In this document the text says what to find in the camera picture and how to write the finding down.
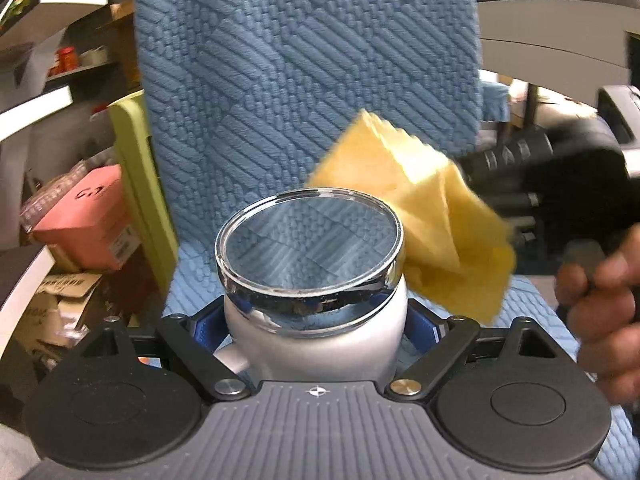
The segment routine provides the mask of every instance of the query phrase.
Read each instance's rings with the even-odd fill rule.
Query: yellow cloth
[[[389,204],[404,226],[409,287],[452,314],[487,323],[514,267],[511,230],[443,153],[361,111],[309,179]]]

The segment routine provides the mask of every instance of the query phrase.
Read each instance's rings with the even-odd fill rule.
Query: silver bolt
[[[422,390],[422,385],[413,379],[396,379],[389,387],[393,393],[402,396],[413,396]]]
[[[245,384],[240,379],[221,379],[213,386],[221,395],[239,395],[244,392]]]

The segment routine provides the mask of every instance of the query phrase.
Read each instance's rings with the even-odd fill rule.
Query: person
[[[577,363],[597,374],[596,384],[612,405],[640,398],[640,323],[632,323],[636,285],[640,285],[640,224],[596,268],[592,286],[577,264],[562,266],[556,279],[558,302],[570,306],[567,327],[580,341]]]

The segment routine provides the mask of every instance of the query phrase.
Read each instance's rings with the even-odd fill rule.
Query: blue textured fabric
[[[220,226],[301,186],[360,108],[449,154],[474,145],[476,0],[135,4],[152,140],[179,242],[166,313],[192,314],[222,292],[213,261]],[[500,320],[536,317],[575,347],[528,286],[510,289]],[[598,463],[627,479],[637,462],[628,423],[616,418]]]
[[[482,121],[508,123],[511,121],[511,107],[509,106],[509,87],[493,81],[480,82],[480,99]]]

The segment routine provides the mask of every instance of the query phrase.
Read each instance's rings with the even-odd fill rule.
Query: pink box
[[[140,240],[127,211],[120,166],[84,177],[38,222],[33,236],[58,245],[83,269],[121,269]]]

